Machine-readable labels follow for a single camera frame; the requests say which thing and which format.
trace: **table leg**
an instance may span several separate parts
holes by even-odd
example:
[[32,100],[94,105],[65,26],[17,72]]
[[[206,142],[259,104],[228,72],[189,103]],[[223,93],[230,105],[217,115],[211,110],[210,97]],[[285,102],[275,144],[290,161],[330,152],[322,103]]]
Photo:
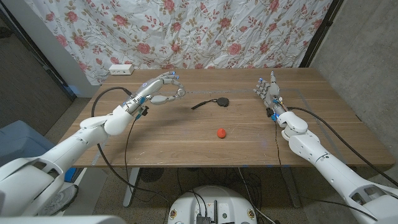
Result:
[[292,170],[290,169],[290,167],[282,167],[281,171],[282,171],[282,176],[285,179],[285,183],[288,186],[287,190],[289,191],[293,207],[300,208],[301,202],[299,198],[299,192],[297,191],[296,184],[294,182]]
[[[139,173],[139,167],[133,167],[131,169],[130,177],[129,177],[129,183],[136,186],[138,183],[138,173]],[[124,194],[124,200],[123,200],[123,206],[128,208],[131,205],[132,202],[132,196],[134,195],[134,188],[131,188],[127,186],[126,188],[126,193]]]

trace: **white robotic arm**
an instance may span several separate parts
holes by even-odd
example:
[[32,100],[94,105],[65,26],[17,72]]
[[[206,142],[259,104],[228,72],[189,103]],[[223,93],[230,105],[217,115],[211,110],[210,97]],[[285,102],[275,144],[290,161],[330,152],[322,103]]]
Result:
[[[121,134],[135,114],[136,119],[145,115],[147,100],[159,105],[183,97],[185,90],[176,79],[175,72],[163,73],[144,83],[112,114],[82,121],[80,130],[42,156],[16,159],[0,167],[0,216],[36,215],[61,189],[66,171],[76,160],[108,136]],[[151,96],[170,83],[178,86],[175,96]]]
[[320,144],[319,138],[308,130],[308,124],[293,112],[287,111],[279,96],[279,87],[276,85],[274,72],[271,73],[271,85],[262,78],[259,83],[254,91],[264,100],[264,104],[268,108],[267,114],[280,127],[285,128],[282,131],[282,136],[289,142],[290,149],[314,165],[347,205],[373,217],[351,209],[357,221],[363,224],[396,223],[398,219],[398,189],[363,179],[330,154]]

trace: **electrical outlet strip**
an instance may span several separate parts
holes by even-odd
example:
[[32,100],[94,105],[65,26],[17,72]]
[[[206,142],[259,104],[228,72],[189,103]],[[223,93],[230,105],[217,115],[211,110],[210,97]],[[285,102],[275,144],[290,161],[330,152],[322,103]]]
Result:
[[134,67],[129,65],[112,65],[109,68],[111,75],[131,75],[134,71]]

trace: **wooden table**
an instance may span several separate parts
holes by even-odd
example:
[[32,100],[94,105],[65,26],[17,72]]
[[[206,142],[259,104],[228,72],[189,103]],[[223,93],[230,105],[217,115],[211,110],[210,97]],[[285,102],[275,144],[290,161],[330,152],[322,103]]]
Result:
[[[145,81],[165,70],[136,70],[130,76],[110,76],[95,97],[112,86],[137,90]],[[129,167],[259,167],[278,166],[275,143],[275,123],[266,116],[263,101],[253,92],[259,77],[269,81],[271,69],[176,70],[187,94],[179,101],[164,105],[146,105],[145,117],[135,123],[127,148]],[[375,135],[356,117],[329,83],[311,68],[274,69],[280,94],[287,106],[313,111],[359,153],[377,166],[390,166],[394,158]],[[173,95],[176,86],[165,85],[159,93]],[[64,135],[64,139],[79,129],[79,123],[90,117],[95,97]],[[121,90],[105,94],[98,102],[95,115],[111,113],[123,103],[126,94]],[[196,110],[192,106],[213,98],[227,97],[229,106],[207,103]],[[323,124],[302,111],[294,111],[307,123],[321,143],[337,158],[352,166],[364,162],[343,145]],[[111,136],[104,153],[114,166],[124,166],[124,148],[131,124],[119,136]],[[217,129],[224,128],[226,137],[217,137]],[[280,161],[285,166],[311,166],[296,156],[277,128]],[[75,163],[76,167],[104,167],[92,147]]]

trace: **black cord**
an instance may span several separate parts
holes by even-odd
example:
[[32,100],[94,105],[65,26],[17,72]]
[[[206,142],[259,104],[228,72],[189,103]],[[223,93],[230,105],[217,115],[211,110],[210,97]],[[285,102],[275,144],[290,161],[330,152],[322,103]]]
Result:
[[216,102],[216,100],[217,99],[212,99],[212,100],[208,100],[208,101],[204,101],[204,102],[201,102],[201,103],[199,103],[199,104],[197,104],[197,105],[195,105],[195,106],[193,106],[191,109],[196,109],[196,108],[198,108],[199,106],[201,106],[201,105],[205,105],[205,104],[207,104],[208,102]]
[[[239,177],[240,177],[241,180],[243,181],[244,185],[247,185],[246,179],[245,179],[244,176],[243,176],[243,172],[241,172],[240,168],[238,168],[238,170],[239,170]],[[256,203],[252,201],[252,200],[254,200],[254,199],[251,197],[251,194],[249,193],[249,190],[248,190],[248,195],[249,195],[249,199],[250,199],[250,204],[253,206],[254,210],[257,211],[258,207],[256,206]],[[265,217],[267,218],[268,221],[270,221],[270,222],[272,222],[272,223],[278,223],[278,222],[279,222],[278,220],[273,221],[273,220],[271,220],[271,218],[269,218],[269,217],[267,217],[267,216],[265,216]]]
[[200,197],[200,199],[203,201],[203,204],[205,205],[205,217],[207,217],[207,207],[206,207],[206,202],[204,201],[203,197],[201,197],[200,195],[198,195],[195,191],[193,191],[193,189],[192,189],[192,190],[189,190],[188,192],[191,192],[191,193],[193,193],[193,194],[195,194],[195,195],[197,195],[197,196]]
[[132,127],[134,126],[134,123],[137,121],[137,119],[135,119],[133,122],[132,122],[132,125],[131,125],[131,128],[130,128],[130,131],[129,131],[129,135],[127,136],[127,140],[126,140],[126,148],[124,149],[124,167],[126,168],[126,176],[127,176],[127,181],[130,183],[130,180],[129,180],[129,172],[127,171],[127,159],[126,159],[126,155],[127,155],[127,145],[129,144],[129,139],[130,139],[130,134],[131,134],[131,131],[132,131]]
[[197,199],[198,206],[199,206],[199,214],[201,215],[201,209],[200,209],[200,203],[199,203],[198,197],[197,197],[197,195],[196,195],[194,192],[191,192],[191,193],[193,193],[193,195],[194,195],[195,198]]
[[97,96],[97,98],[95,99],[95,101],[94,101],[94,103],[93,103],[93,107],[91,108],[91,116],[92,116],[92,117],[94,116],[94,110],[95,110],[95,106],[96,106],[97,103],[98,103],[98,100],[100,100],[100,98],[101,98],[105,93],[107,93],[107,92],[109,92],[109,91],[111,91],[111,90],[123,90],[127,95],[131,95],[131,92],[130,92],[128,89],[126,89],[126,88],[124,88],[124,87],[120,87],[120,86],[115,86],[115,87],[111,87],[111,88],[108,88],[108,89],[104,90],[102,93],[100,93],[100,94]]
[[360,159],[362,159],[367,165],[369,165],[370,167],[372,167],[372,169],[374,169],[376,172],[378,172],[379,174],[381,174],[383,177],[385,177],[387,180],[389,180],[391,183],[393,183],[395,186],[398,187],[398,182],[396,182],[394,179],[392,179],[391,177],[389,177],[387,174],[383,173],[381,170],[379,170],[377,167],[375,167],[373,164],[371,164],[367,159],[365,159],[359,152],[357,152],[353,147],[351,147],[326,121],[324,121],[321,117],[319,117],[318,115],[316,115],[315,113],[312,113],[311,111],[308,111],[306,109],[303,108],[298,108],[298,107],[288,107],[287,109],[289,110],[300,110],[300,111],[304,111],[306,113],[309,113],[310,115],[316,117],[318,120],[320,120],[323,124],[325,124],[330,131],[332,131],[337,137],[338,139],[340,139],[340,141],[342,143],[344,143],[344,145],[346,145],[353,153],[355,153]]
[[[279,167],[280,167],[280,169],[282,170],[282,163],[280,162],[280,157],[279,157],[279,146],[278,146],[278,140],[277,140],[277,123],[276,123],[276,122],[275,122],[275,142],[276,142],[276,147],[278,148]],[[366,213],[366,212],[364,212],[364,211],[362,211],[362,210],[360,210],[360,209],[351,207],[351,206],[349,206],[349,205],[345,205],[345,204],[343,204],[343,203],[338,203],[338,202],[331,202],[331,201],[326,201],[326,200],[319,200],[319,199],[304,197],[304,196],[302,196],[302,195],[300,195],[300,194],[295,193],[293,190],[290,190],[290,192],[293,192],[295,195],[297,195],[297,196],[299,196],[299,197],[302,197],[302,198],[305,198],[305,199],[309,199],[309,200],[313,200],[313,201],[316,201],[316,202],[324,202],[324,203],[331,203],[331,204],[335,204],[335,205],[341,205],[341,206],[344,206],[344,207],[347,207],[347,208],[356,210],[357,212],[361,212],[362,214],[364,214],[364,215],[366,215],[366,216],[372,218],[373,220],[377,221],[377,218],[376,218],[376,217],[373,217],[372,215],[370,215],[370,214],[368,214],[368,213]]]
[[181,187],[181,183],[180,183],[179,170],[180,170],[180,168],[177,168],[177,182],[178,182],[178,186],[180,187],[180,195],[181,195],[182,194],[182,187]]
[[[97,96],[97,98],[95,99],[95,101],[94,101],[94,103],[93,103],[93,107],[92,107],[92,109],[91,109],[91,117],[94,116],[95,106],[96,106],[98,100],[100,100],[100,98],[101,98],[105,93],[107,93],[107,92],[109,92],[109,91],[111,91],[111,90],[117,90],[117,89],[123,90],[124,92],[130,93],[130,94],[131,94],[131,92],[128,91],[127,89],[125,89],[125,88],[123,88],[123,87],[119,87],[119,86],[112,87],[112,88],[108,88],[108,89],[104,90],[102,93],[100,93],[100,94]],[[160,196],[161,198],[163,198],[163,199],[167,202],[167,206],[169,207],[169,205],[170,205],[169,200],[167,200],[167,198],[165,198],[165,197],[164,197],[163,195],[161,195],[160,193],[154,192],[153,190],[147,190],[147,189],[142,189],[142,188],[140,188],[140,187],[136,187],[136,186],[130,184],[128,181],[126,181],[123,177],[121,177],[121,176],[115,171],[115,169],[113,169],[113,166],[109,163],[108,159],[106,158],[106,156],[105,156],[105,154],[104,154],[104,152],[103,152],[103,150],[102,150],[102,148],[101,148],[101,145],[100,145],[100,144],[97,144],[97,147],[98,147],[99,153],[101,153],[101,156],[102,156],[102,158],[104,159],[106,165],[109,167],[109,169],[112,171],[112,173],[113,173],[116,177],[118,177],[122,182],[124,182],[125,184],[127,184],[128,186],[130,186],[130,187],[132,187],[132,188],[134,188],[134,189],[136,189],[136,190],[142,190],[142,191],[145,191],[145,192],[151,192],[151,193],[154,193],[154,194]]]

